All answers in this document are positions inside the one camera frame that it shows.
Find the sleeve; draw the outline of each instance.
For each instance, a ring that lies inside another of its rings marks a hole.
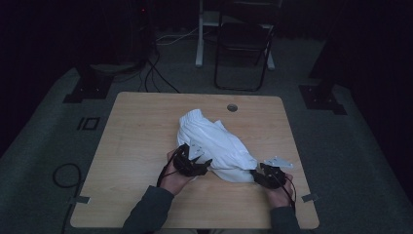
[[[291,207],[280,207],[270,211],[273,234],[301,233],[297,217]]]
[[[174,196],[164,188],[149,186],[131,211],[121,234],[139,234],[161,229]]]

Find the white cloth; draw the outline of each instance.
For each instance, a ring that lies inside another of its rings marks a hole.
[[[210,169],[220,178],[230,182],[254,182],[249,170],[256,169],[257,161],[221,121],[212,123],[200,109],[194,109],[179,119],[179,125],[178,145],[195,142],[205,153],[197,163],[212,159]]]

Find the wooden tabletop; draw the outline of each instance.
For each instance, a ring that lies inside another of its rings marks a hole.
[[[228,104],[238,107],[227,110]],[[179,118],[201,109],[221,120],[258,161],[274,156],[294,165],[297,218],[302,229],[318,227],[300,157],[279,97],[120,93],[71,217],[75,227],[122,227],[148,185],[156,185],[167,152],[176,148]],[[164,228],[270,228],[269,206],[256,183],[232,183],[212,172],[199,176],[178,194]]]

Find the gray tape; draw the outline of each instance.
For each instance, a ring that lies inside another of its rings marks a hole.
[[[90,197],[70,197],[68,203],[75,205],[76,203],[83,203],[83,204],[88,204],[90,202],[91,198]]]
[[[315,194],[308,194],[308,195],[302,196],[301,198],[303,199],[303,202],[305,202],[305,203],[310,202],[310,201],[315,202],[316,200],[319,199],[319,195],[317,195],[316,193]]]

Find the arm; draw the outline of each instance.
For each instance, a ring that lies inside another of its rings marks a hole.
[[[292,175],[285,174],[288,178],[284,188],[292,195]],[[268,201],[271,206],[271,226],[274,234],[296,234],[301,233],[300,226],[298,225],[297,217],[290,204],[290,198],[288,197],[282,188],[268,189],[264,188],[268,197]]]
[[[174,151],[168,153],[168,160]],[[173,163],[169,164],[160,187],[149,186],[140,202],[133,208],[124,223],[121,234],[140,234],[161,229],[167,221],[172,200],[193,177],[176,173]]]

